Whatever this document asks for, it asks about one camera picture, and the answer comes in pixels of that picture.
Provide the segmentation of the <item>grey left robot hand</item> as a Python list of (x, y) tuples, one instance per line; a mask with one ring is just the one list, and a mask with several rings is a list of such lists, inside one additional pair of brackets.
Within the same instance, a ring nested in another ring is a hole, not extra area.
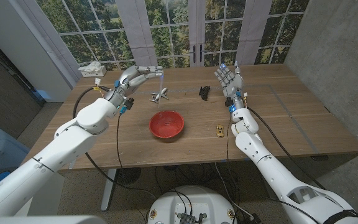
[(136, 66), (133, 65), (123, 71), (119, 78), (119, 91), (124, 96), (133, 94), (138, 87), (149, 79), (161, 77), (163, 67), (161, 66)]

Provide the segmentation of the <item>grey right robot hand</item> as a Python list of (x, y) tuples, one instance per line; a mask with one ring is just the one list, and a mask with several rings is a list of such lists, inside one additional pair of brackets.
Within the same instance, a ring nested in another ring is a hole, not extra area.
[(223, 88), (223, 95), (226, 98), (229, 97), (230, 99), (233, 99), (235, 97), (243, 96), (243, 79), (237, 61), (234, 63), (234, 71), (230, 70), (227, 65), (222, 63), (214, 74), (220, 82)]

